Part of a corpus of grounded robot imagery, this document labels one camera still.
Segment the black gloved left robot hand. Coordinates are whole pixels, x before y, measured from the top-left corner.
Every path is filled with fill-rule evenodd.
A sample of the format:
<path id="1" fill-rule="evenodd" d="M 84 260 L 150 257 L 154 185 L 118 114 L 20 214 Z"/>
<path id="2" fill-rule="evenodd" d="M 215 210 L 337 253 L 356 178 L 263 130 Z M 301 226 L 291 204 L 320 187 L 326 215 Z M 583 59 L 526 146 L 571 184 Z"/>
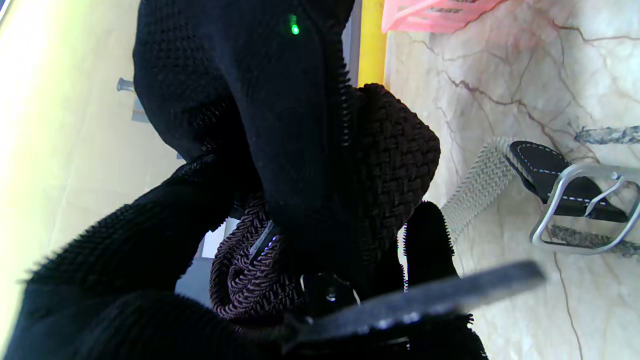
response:
<path id="1" fill-rule="evenodd" d="M 260 185 L 250 155 L 201 155 L 135 202 L 92 225 L 26 281 L 23 302 L 5 360 L 257 360 L 279 350 L 249 342 L 249 330 L 232 326 L 205 305 L 176 294 L 205 232 L 219 226 L 233 194 L 218 185 Z M 425 226 L 409 230 L 409 281 L 457 276 L 444 218 L 434 203 Z M 364 360 L 382 353 L 417 351 L 423 359 L 486 360 L 470 314 L 446 317 L 416 333 L 411 350 L 355 350 Z"/>

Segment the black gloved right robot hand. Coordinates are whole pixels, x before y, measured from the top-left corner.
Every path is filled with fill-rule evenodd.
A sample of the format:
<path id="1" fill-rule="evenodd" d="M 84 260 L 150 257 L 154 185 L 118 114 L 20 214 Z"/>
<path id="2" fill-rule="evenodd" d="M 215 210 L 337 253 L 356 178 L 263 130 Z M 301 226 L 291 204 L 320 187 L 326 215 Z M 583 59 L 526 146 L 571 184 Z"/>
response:
<path id="1" fill-rule="evenodd" d="M 363 91 L 350 84 L 342 36 L 352 0 L 142 0 L 134 86 L 160 139 L 188 163 L 217 162 L 215 184 L 174 205 L 190 261 L 233 201 L 261 189 L 291 241 L 297 275 L 331 272 L 374 297 L 403 288 L 393 249 L 365 263 L 373 213 L 363 164 Z"/>

